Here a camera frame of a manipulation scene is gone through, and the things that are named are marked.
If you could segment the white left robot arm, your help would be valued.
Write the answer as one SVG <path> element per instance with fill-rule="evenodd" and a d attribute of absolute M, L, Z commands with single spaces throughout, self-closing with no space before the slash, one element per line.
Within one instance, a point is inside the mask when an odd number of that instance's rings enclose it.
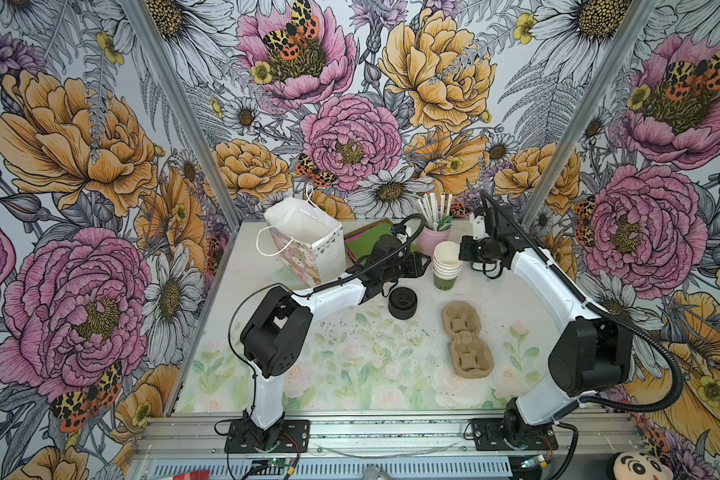
<path fill-rule="evenodd" d="M 301 291 L 279 285 L 267 290 L 240 335 L 254 380 L 246 416 L 256 428 L 269 430 L 284 417 L 284 375 L 297 362 L 313 323 L 375 298 L 388 283 L 424 275 L 431 259 L 413 251 L 411 243 L 385 234 L 335 280 Z"/>

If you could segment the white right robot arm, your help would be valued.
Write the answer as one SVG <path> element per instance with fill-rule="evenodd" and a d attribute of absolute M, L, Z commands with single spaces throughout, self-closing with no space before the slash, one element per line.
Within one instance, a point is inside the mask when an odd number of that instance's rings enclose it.
<path fill-rule="evenodd" d="M 558 339 L 547 358 L 548 373 L 528 392 L 510 400 L 502 436 L 514 448 L 626 378 L 633 334 L 587 307 L 591 298 L 560 268 L 549 250 L 509 221 L 503 207 L 469 215 L 459 259 L 496 266 L 523 280 L 555 322 Z"/>

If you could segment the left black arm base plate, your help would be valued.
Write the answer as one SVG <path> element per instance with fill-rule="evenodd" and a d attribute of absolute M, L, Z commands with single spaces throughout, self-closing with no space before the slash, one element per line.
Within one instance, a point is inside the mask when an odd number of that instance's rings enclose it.
<path fill-rule="evenodd" d="M 233 419 L 225 434 L 226 454 L 305 453 L 308 450 L 311 422 L 281 418 L 268 429 L 251 419 Z"/>

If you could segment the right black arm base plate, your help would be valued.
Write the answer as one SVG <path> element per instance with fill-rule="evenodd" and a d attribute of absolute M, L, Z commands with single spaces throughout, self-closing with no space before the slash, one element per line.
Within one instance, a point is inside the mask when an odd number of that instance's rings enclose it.
<path fill-rule="evenodd" d="M 476 418 L 468 422 L 463 434 L 477 451 L 531 451 L 558 449 L 550 424 L 529 426 L 498 417 Z"/>

